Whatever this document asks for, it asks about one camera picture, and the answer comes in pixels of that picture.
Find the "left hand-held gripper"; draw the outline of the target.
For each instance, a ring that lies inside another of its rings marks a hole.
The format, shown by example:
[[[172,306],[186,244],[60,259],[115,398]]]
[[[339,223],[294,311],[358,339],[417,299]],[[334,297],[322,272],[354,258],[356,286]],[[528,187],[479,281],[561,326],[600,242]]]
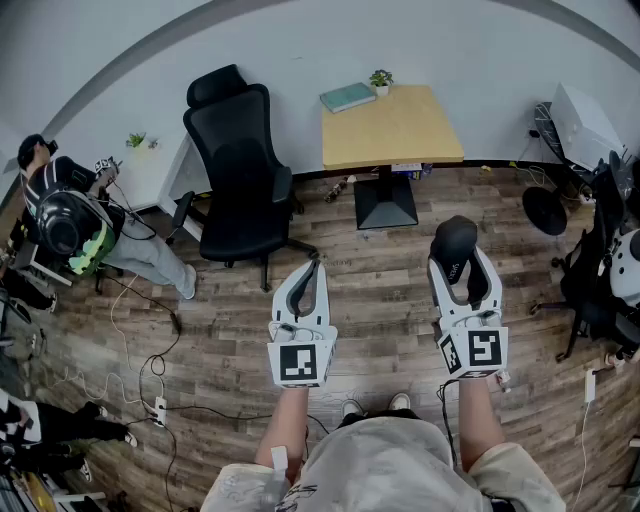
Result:
[[[275,291],[272,318],[280,319],[282,313],[295,319],[323,320],[329,315],[326,271],[317,259],[292,272]],[[338,337],[336,327],[271,321],[269,334],[267,349],[275,385],[312,388],[326,382]]]

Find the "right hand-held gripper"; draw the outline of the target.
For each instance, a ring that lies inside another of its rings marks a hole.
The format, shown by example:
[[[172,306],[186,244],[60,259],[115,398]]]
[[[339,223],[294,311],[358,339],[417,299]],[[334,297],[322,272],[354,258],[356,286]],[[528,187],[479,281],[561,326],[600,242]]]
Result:
[[[479,247],[474,248],[469,263],[469,303],[473,311],[487,311],[472,317],[470,305],[457,301],[441,265],[429,258],[429,281],[440,319],[460,320],[442,328],[437,342],[449,377],[456,380],[485,378],[507,365],[508,328],[498,312],[489,311],[501,307],[501,280]]]

